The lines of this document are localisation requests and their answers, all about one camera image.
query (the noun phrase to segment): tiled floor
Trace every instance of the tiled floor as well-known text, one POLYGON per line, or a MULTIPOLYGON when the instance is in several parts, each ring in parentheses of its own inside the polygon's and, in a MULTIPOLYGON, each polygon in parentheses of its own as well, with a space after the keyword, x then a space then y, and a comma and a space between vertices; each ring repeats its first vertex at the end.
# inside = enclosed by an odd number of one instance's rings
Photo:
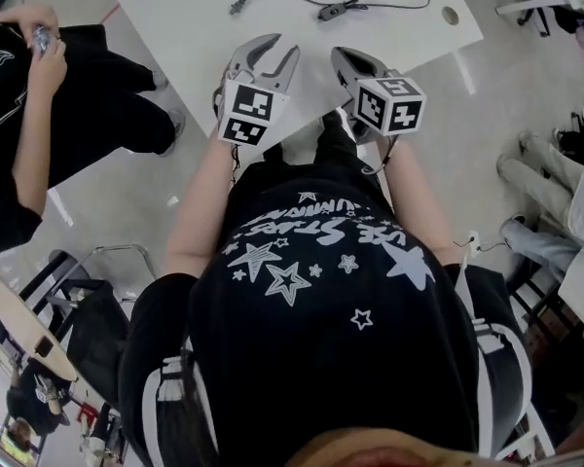
MULTIPOLYGON (((116 5, 116 0, 26 1, 53 4, 63 25, 100 22, 116 5)), ((429 99, 423 132, 414 140, 417 153, 457 240, 477 230, 486 245, 498 242, 502 221, 529 206, 498 179, 499 154, 516 151, 522 129, 549 136, 554 126, 567 126, 571 110, 584 99, 584 53, 574 38, 555 25, 551 13, 552 36, 546 39, 532 23, 519 27, 516 16, 495 14, 496 5, 513 1, 466 0, 485 40, 411 73, 429 99)), ((112 50, 155 67, 121 10, 106 24, 112 50)), ((164 107, 179 103, 171 90, 155 98, 164 107)), ((0 258, 0 273, 21 287, 54 248, 80 257, 98 245, 126 242, 147 247, 159 268, 176 198, 195 171, 204 142, 189 121, 167 159, 121 150, 65 182, 56 189, 62 213, 50 201, 32 242, 0 258)), ((112 258, 96 258, 90 269, 122 294, 138 294, 148 281, 144 266, 129 253, 112 258)), ((476 260, 503 272, 510 271, 512 261, 503 246, 476 260)))

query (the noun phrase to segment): black and white marker cube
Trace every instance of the black and white marker cube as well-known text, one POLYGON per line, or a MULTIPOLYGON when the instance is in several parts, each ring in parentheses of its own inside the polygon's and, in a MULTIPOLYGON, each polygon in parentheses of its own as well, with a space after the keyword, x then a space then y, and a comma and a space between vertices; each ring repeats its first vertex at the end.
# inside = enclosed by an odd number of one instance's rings
POLYGON ((218 137, 237 145, 257 146, 283 114, 289 96, 240 83, 225 82, 218 137))
POLYGON ((426 95, 410 78, 357 81, 355 118, 383 136, 420 129, 426 95))

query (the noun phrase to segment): cable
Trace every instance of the cable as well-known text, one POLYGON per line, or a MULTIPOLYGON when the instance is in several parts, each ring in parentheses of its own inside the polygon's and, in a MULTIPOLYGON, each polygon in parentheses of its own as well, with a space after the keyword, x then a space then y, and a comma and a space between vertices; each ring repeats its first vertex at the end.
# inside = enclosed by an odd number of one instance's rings
MULTIPOLYGON (((309 4, 312 4, 312 5, 322 7, 323 11, 325 9, 330 8, 330 7, 344 6, 344 10, 341 13, 335 14, 334 17, 338 16, 339 14, 342 14, 343 12, 345 12, 347 10, 367 11, 370 8, 419 10, 419 9, 425 9, 426 7, 428 7, 430 5, 430 0, 426 0, 426 2, 422 5, 398 5, 398 4, 385 4, 385 3, 374 3, 374 2, 362 3, 362 2, 359 2, 359 0, 346 0, 344 2, 333 2, 333 3, 319 2, 317 0, 303 0, 303 1, 307 2, 309 4)), ((233 3, 232 7, 230 8, 230 15, 233 16, 235 14, 240 14, 242 12, 242 10, 244 9, 244 6, 246 5, 246 2, 248 2, 248 0, 237 0, 235 3, 233 3)))
POLYGON ((240 168, 240 156, 237 153, 237 145, 232 146, 232 159, 234 160, 234 169, 232 169, 232 185, 236 185, 236 173, 240 168))
POLYGON ((384 168, 387 166, 387 163, 391 159, 391 155, 393 154, 394 149, 396 148, 396 144, 398 143, 399 136, 400 135, 395 135, 393 137, 390 137, 391 140, 389 142, 389 148, 387 149, 387 155, 383 158, 383 161, 381 162, 381 165, 379 166, 379 168, 378 169, 368 169, 368 168, 364 167, 361 170, 361 172, 364 175, 374 176, 374 175, 379 174, 381 171, 384 170, 384 168))
MULTIPOLYGON (((474 241, 474 239, 470 238, 464 244, 459 244, 458 242, 455 242, 455 241, 452 241, 452 244, 454 244, 455 246, 458 246, 458 247, 465 247, 465 246, 471 244, 473 241, 474 241)), ((508 244, 506 242, 498 242, 497 244, 494 244, 487 249, 483 249, 482 247, 479 246, 478 251, 481 253, 488 253, 489 251, 492 251, 493 249, 495 249, 495 247, 499 247, 500 245, 505 245, 506 247, 508 247, 508 244)))

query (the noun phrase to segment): black bag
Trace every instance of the black bag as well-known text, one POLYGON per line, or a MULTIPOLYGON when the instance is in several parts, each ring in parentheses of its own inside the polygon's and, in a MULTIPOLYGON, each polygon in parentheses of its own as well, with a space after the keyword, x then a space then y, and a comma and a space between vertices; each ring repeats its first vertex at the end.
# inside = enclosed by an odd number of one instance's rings
POLYGON ((114 409, 119 408, 119 363, 128 339, 128 317, 109 282, 78 303, 67 357, 114 409))

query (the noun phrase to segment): gray pants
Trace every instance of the gray pants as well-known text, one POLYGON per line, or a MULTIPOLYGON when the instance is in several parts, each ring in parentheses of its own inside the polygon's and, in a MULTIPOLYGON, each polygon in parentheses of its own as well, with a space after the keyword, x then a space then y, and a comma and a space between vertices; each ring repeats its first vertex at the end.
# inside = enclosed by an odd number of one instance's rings
POLYGON ((498 162, 499 175, 536 200, 563 227, 567 228, 568 212, 584 173, 584 166, 563 156, 550 143, 543 142, 532 133, 523 136, 521 141, 526 152, 547 169, 559 183, 543 178, 540 173, 512 158, 505 158, 498 162))
POLYGON ((545 232, 533 232, 515 220, 508 220, 499 229, 508 247, 530 258, 552 272, 559 282, 565 280, 569 266, 581 247, 566 238, 545 232))

